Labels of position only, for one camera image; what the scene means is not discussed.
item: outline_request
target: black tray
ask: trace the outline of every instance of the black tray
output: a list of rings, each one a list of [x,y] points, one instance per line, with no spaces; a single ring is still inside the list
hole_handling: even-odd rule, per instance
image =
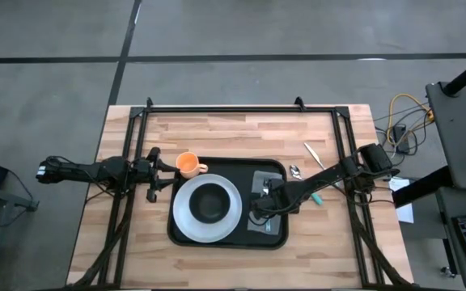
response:
[[[177,227],[172,213],[172,206],[179,188],[187,179],[176,174],[179,179],[173,185],[172,199],[170,201],[170,213],[168,215],[168,237],[177,245],[188,247],[228,247],[243,249],[275,250],[283,246],[289,236],[289,218],[282,215],[280,232],[278,235],[262,234],[256,231],[248,231],[249,201],[251,196],[259,196],[259,193],[251,193],[252,177],[255,171],[278,173],[286,180],[285,167],[272,159],[256,158],[208,158],[199,157],[199,162],[208,166],[208,174],[221,175],[230,180],[239,190],[242,198],[242,216],[236,228],[225,238],[211,243],[195,242],[184,235]]]

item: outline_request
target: orange cup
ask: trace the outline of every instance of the orange cup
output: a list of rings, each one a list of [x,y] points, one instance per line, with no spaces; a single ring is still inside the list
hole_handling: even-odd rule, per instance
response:
[[[176,167],[186,179],[191,179],[199,173],[208,172],[208,166],[199,163],[199,158],[192,152],[182,153],[177,157]]]

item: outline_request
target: wooden table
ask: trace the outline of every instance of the wooden table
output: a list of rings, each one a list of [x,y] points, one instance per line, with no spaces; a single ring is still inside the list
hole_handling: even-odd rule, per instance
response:
[[[109,108],[98,160],[121,155],[129,109],[130,106]],[[357,147],[376,142],[370,107],[350,105],[349,109]],[[343,124],[341,128],[345,138]],[[326,113],[150,114],[142,151],[147,154],[151,147],[158,146],[163,161],[171,165],[175,165],[178,154],[188,150],[211,157],[273,158],[287,169],[291,164],[297,165],[308,177],[320,168],[303,146],[304,141],[326,167],[338,163],[332,118]],[[346,140],[344,145],[349,153]],[[291,289],[360,285],[346,199],[333,188],[320,192],[323,205],[310,200],[303,204],[299,215],[289,216],[289,239],[282,248],[254,251],[178,247],[167,236],[172,187],[160,192],[154,204],[146,201],[146,187],[140,186],[136,192],[122,288]],[[88,196],[97,192],[99,189],[92,186]],[[374,192],[374,199],[391,198],[388,191]],[[110,196],[101,195],[86,205],[68,283],[80,278],[100,253],[111,204]],[[371,216],[379,247],[399,273],[412,282],[394,206],[372,204]],[[367,249],[365,257],[370,277],[375,278]],[[114,263],[110,263],[110,279]]]

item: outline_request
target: black table leg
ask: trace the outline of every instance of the black table leg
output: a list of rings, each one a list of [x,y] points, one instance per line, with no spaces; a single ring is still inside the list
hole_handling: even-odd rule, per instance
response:
[[[413,202],[418,198],[432,194],[440,187],[453,186],[451,173],[448,166],[428,174],[416,182],[393,192],[393,201],[395,208],[399,208]]]

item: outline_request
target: gray floor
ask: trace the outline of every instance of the gray floor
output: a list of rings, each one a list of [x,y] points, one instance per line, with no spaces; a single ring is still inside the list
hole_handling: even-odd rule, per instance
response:
[[[0,0],[0,57],[118,56],[132,5]],[[143,0],[131,55],[220,53],[466,53],[466,0]],[[147,96],[169,104],[290,103],[301,96],[306,103],[368,103],[380,117],[395,94],[426,101],[427,83],[465,68],[458,59],[128,64],[117,103]],[[0,65],[0,164],[40,200],[36,213],[7,229],[0,290],[63,285],[87,185],[38,184],[36,166],[49,154],[93,160],[115,71],[115,64]],[[396,110],[413,105],[399,99]],[[436,128],[427,134],[418,155],[399,166],[403,176],[445,164]],[[438,275],[446,264],[441,242],[421,229],[403,228],[415,281],[462,289],[461,280]]]

